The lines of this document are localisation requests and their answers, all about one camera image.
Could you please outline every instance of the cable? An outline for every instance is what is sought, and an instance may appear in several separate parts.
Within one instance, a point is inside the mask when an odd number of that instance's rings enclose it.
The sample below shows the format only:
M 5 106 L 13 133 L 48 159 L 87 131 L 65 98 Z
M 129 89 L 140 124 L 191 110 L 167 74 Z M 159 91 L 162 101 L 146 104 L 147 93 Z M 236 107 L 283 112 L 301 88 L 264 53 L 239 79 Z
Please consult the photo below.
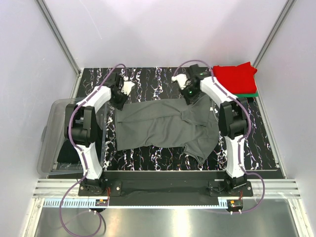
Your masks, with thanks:
M 221 193 L 222 191 L 224 191 L 225 188 L 226 188 L 226 187 L 223 187 L 221 190 L 219 190 L 219 189 L 216 190 L 216 189 L 214 189 L 213 187 L 207 187 L 207 189 L 210 189 L 210 190 L 215 191 L 215 192 L 218 192 L 218 193 Z
M 263 198 L 264 198 L 265 193 L 266 193 L 266 186 L 265 186 L 265 182 L 264 182 L 263 178 L 262 178 L 259 174 L 257 174 L 257 173 L 254 173 L 254 172 L 247 172 L 247 171 L 243 168 L 243 166 L 242 166 L 242 164 L 241 164 L 241 157 L 240 157 L 241 145 L 240 145 L 240 142 L 241 142 L 242 139 L 247 138 L 247 137 L 249 136 L 249 134 L 250 134 L 250 131 L 251 131 L 251 120 L 250 120 L 250 116 L 249 116 L 248 111 L 246 110 L 246 108 L 245 108 L 237 99 L 235 99 L 235 98 L 232 97 L 232 96 L 229 96 L 229 95 L 226 93 L 226 91 L 222 88 L 222 85 L 220 85 L 220 84 L 218 84 L 218 83 L 215 82 L 213 70 L 212 70 L 212 68 L 211 68 L 206 62 L 204 62 L 204 61 L 202 61 L 202 60 L 198 60 L 198 59 L 188 60 L 188 61 L 182 63 L 179 67 L 177 67 L 177 69 L 176 69 L 176 71 L 174 72 L 173 76 L 176 76 L 178 70 L 179 70 L 184 64 L 189 63 L 189 62 L 200 62 L 200 63 L 203 63 L 204 65 L 206 65 L 208 68 L 210 68 L 211 76 L 212 76 L 212 81 L 213 81 L 213 83 L 215 84 L 215 86 L 216 86 L 220 91 L 222 91 L 229 99 L 231 99 L 231 100 L 233 100 L 234 102 L 236 102 L 236 103 L 241 107 L 241 109 L 243 110 L 243 112 L 244 112 L 245 115 L 246 115 L 247 124 L 248 124 L 248 130 L 247 130 L 247 133 L 246 133 L 245 135 L 243 135 L 243 136 L 238 140 L 238 164 L 239 164 L 241 170 L 242 170 L 246 175 L 255 175 L 255 176 L 257 176 L 257 177 L 261 180 L 261 182 L 262 182 L 262 196 L 261 196 L 259 202 L 258 202 L 253 208 L 251 208 L 251 209 L 249 209 L 249 210 L 246 210 L 246 211 L 243 211 L 243 213 L 249 213 L 249 212 L 251 212 L 251 211 L 253 211 L 253 210 L 255 210 L 255 209 L 258 208 L 258 206 L 262 203 Z M 216 212 L 216 211 L 212 211 L 212 212 L 214 212 L 214 213 L 219 213 L 219 214 L 224 214 L 223 212 Z
M 205 66 L 207 66 L 208 68 L 211 68 L 206 62 L 204 62 L 203 60 L 199 60 L 199 59 L 192 59 L 192 60 L 188 60 L 188 61 L 185 61 L 184 63 L 182 63 L 179 67 L 177 67 L 177 69 L 174 71 L 173 73 L 173 77 L 175 77 L 179 71 L 179 69 L 187 64 L 187 63 L 191 63 L 191 62 L 200 62 L 200 63 L 203 63 Z
M 72 134 L 71 134 L 71 128 L 73 126 L 73 120 L 75 118 L 75 115 L 76 113 L 79 111 L 79 109 L 84 105 L 86 104 L 98 91 L 99 89 L 103 86 L 103 84 L 105 83 L 105 81 L 109 78 L 109 76 L 111 75 L 111 73 L 118 67 L 118 66 L 123 66 L 124 69 L 125 69 L 125 76 L 127 76 L 127 69 L 126 69 L 126 66 L 123 64 L 123 63 L 119 63 L 117 65 L 115 65 L 110 71 L 109 73 L 107 74 L 107 76 L 104 78 L 104 80 L 101 82 L 100 86 L 93 92 L 91 93 L 81 104 L 79 104 L 75 110 L 73 111 L 73 113 L 71 114 L 71 117 L 70 117 L 70 121 L 69 121 L 69 127 L 68 127 L 68 137 L 69 137 L 69 141 L 70 143 L 73 145 L 74 148 L 77 148 L 80 152 L 81 152 L 81 155 L 82 155 L 82 159 L 83 159 L 83 163 L 84 163 L 84 167 L 85 167 L 85 174 L 84 176 L 79 180 L 77 181 L 75 184 L 73 184 L 64 194 L 63 198 L 61 199 L 61 202 L 59 204 L 59 219 L 60 219 L 60 223 L 61 225 L 63 226 L 63 228 L 65 229 L 65 231 L 74 236 L 74 237 L 93 237 L 95 236 L 99 230 L 101 229 L 101 225 L 102 225 L 102 216 L 100 213 L 98 212 L 94 212 L 94 214 L 97 214 L 99 216 L 99 219 L 100 219 L 100 224 L 99 224 L 99 227 L 98 229 L 96 230 L 96 232 L 94 232 L 93 234 L 89 235 L 89 236 L 80 236 L 80 235 L 76 235 L 75 233 L 72 233 L 70 230 L 68 230 L 68 228 L 66 227 L 64 221 L 63 221 L 63 217 L 62 217 L 62 214 L 61 214 L 61 208 L 62 208 L 62 204 L 64 203 L 64 199 L 66 198 L 66 196 L 68 195 L 68 193 L 71 191 L 71 189 L 73 189 L 77 184 L 80 184 L 81 181 L 83 181 L 87 175 L 88 175 L 88 164 L 87 164 L 87 160 L 85 158 L 85 155 L 84 155 L 84 152 L 83 150 L 77 146 L 73 140 L 73 137 L 72 137 Z

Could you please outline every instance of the white wall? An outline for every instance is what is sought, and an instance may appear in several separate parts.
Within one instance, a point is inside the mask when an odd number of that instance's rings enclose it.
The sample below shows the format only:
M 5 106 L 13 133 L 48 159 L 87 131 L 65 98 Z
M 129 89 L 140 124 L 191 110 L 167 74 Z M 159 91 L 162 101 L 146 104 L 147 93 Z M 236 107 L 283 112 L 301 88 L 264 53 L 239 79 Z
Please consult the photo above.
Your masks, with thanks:
M 37 181 L 51 104 L 75 74 L 34 0 L 0 1 L 0 231 L 16 237 Z
M 45 0 L 80 67 L 254 61 L 286 0 Z
M 316 233 L 316 1 L 299 0 L 258 67 L 256 82 L 289 178 Z

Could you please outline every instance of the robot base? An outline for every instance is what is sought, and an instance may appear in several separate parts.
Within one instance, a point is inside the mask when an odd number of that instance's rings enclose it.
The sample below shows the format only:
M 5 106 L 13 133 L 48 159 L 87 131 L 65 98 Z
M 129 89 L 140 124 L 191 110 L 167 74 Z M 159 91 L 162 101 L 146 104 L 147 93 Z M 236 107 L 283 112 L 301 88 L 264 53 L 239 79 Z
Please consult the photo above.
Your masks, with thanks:
M 224 189 L 224 181 L 210 181 L 208 182 L 209 186 L 209 195 L 211 197 L 239 197 L 240 192 L 242 191 L 243 197 L 253 197 L 253 191 L 251 187 L 251 182 L 247 181 L 246 185 L 232 189 L 230 192 L 227 192 L 226 189 Z
M 78 196 L 95 197 L 107 196 L 107 189 L 110 188 L 110 196 L 120 196 L 122 190 L 122 182 L 119 180 L 84 180 L 80 183 Z

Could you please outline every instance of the reflective metal floor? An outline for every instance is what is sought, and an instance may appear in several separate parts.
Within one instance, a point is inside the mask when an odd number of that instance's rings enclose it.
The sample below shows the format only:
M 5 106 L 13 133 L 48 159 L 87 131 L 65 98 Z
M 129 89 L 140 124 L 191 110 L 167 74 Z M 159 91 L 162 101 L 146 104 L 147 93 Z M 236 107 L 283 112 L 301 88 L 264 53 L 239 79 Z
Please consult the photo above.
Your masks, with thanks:
M 245 208 L 254 201 L 245 200 Z M 63 209 L 67 222 L 84 209 Z M 266 199 L 248 214 L 220 215 L 207 210 L 107 209 L 106 221 L 96 236 L 105 237 L 297 237 L 289 208 L 282 199 Z M 90 235 L 98 227 L 91 213 L 74 218 L 67 227 L 78 235 Z M 43 208 L 37 237 L 68 237 L 59 222 L 57 208 Z

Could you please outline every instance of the gray t-shirt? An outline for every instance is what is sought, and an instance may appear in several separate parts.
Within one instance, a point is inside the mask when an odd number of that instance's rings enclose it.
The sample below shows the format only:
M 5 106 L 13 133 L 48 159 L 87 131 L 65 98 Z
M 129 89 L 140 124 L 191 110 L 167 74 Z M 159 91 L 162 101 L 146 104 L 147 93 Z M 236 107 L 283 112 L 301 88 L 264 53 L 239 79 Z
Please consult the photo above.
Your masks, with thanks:
M 184 153 L 203 164 L 218 143 L 218 122 L 207 95 L 194 104 L 163 99 L 124 105 L 116 110 L 118 151 L 155 146 L 184 147 Z

